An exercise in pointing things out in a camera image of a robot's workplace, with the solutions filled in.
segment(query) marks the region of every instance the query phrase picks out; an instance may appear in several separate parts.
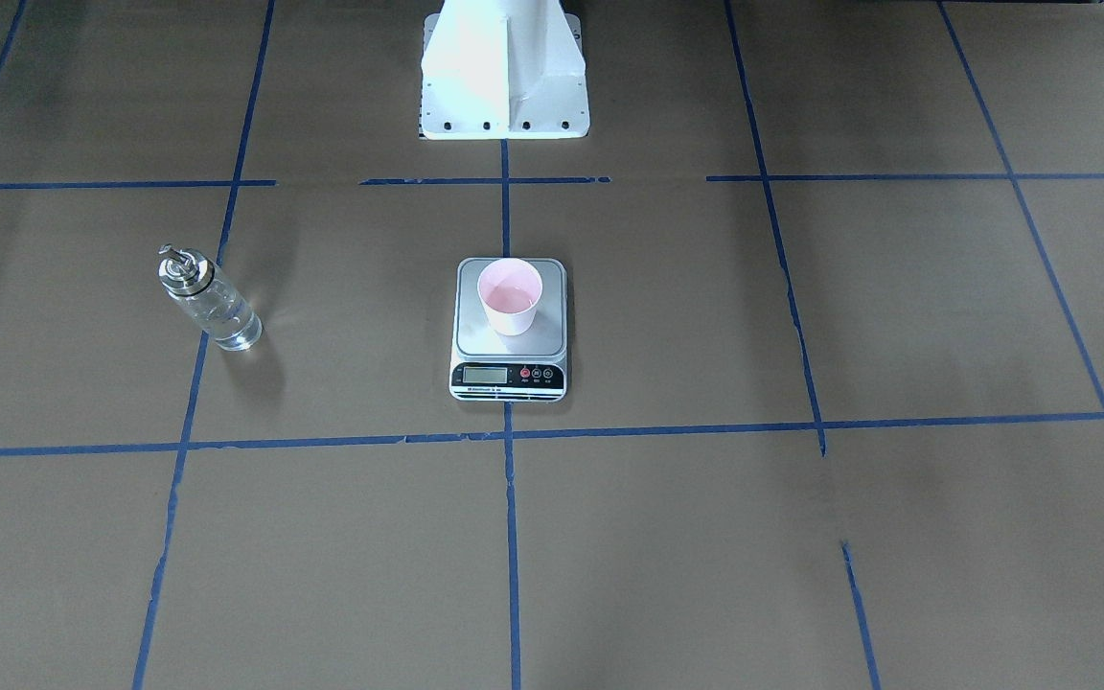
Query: digital kitchen scale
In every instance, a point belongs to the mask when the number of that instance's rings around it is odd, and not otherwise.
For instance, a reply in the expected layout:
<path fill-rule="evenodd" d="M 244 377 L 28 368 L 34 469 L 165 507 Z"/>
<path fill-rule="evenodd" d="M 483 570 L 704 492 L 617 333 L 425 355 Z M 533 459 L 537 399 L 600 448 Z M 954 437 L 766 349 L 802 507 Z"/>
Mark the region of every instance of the digital kitchen scale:
<path fill-rule="evenodd" d="M 454 298 L 450 394 L 459 401 L 554 403 L 570 389 L 569 278 L 555 258 L 526 258 L 543 278 L 531 328 L 500 336 L 479 301 L 479 272 L 496 258 L 464 258 Z"/>

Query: clear glass bottle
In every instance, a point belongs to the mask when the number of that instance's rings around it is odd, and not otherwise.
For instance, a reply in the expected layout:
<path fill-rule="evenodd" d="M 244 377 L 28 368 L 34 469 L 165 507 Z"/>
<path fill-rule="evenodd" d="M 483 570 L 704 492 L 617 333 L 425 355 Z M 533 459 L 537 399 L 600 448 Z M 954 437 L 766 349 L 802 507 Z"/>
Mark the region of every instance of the clear glass bottle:
<path fill-rule="evenodd" d="M 220 266 L 198 250 L 159 250 L 159 279 L 199 328 L 224 350 L 246 350 L 263 336 L 263 320 L 224 278 Z"/>

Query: scale display screen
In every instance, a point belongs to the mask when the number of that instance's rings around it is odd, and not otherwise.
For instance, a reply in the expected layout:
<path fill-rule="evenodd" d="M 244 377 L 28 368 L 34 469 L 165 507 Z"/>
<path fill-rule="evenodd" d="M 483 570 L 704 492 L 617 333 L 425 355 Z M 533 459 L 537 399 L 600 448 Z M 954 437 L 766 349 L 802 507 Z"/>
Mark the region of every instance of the scale display screen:
<path fill-rule="evenodd" d="M 464 367 L 463 383 L 505 384 L 509 381 L 508 367 Z"/>

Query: paper cup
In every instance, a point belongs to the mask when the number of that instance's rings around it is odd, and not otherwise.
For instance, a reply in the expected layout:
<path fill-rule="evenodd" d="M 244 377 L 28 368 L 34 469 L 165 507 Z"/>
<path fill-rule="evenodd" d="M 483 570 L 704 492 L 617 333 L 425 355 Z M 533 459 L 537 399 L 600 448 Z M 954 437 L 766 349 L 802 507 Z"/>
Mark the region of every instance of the paper cup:
<path fill-rule="evenodd" d="M 479 273 L 477 289 L 488 326 L 502 336 L 520 336 L 534 321 L 543 278 L 521 258 L 497 258 Z"/>

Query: metal bottle cap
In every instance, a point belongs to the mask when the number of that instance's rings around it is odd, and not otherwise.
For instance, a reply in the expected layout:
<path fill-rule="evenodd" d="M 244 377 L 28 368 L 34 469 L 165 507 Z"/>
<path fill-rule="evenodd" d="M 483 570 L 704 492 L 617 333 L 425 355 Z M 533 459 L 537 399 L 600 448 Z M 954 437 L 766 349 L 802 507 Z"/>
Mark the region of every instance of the metal bottle cap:
<path fill-rule="evenodd" d="M 188 296 L 201 293 L 215 276 L 214 264 L 198 250 L 174 250 L 171 244 L 159 248 L 161 285 L 172 294 Z"/>

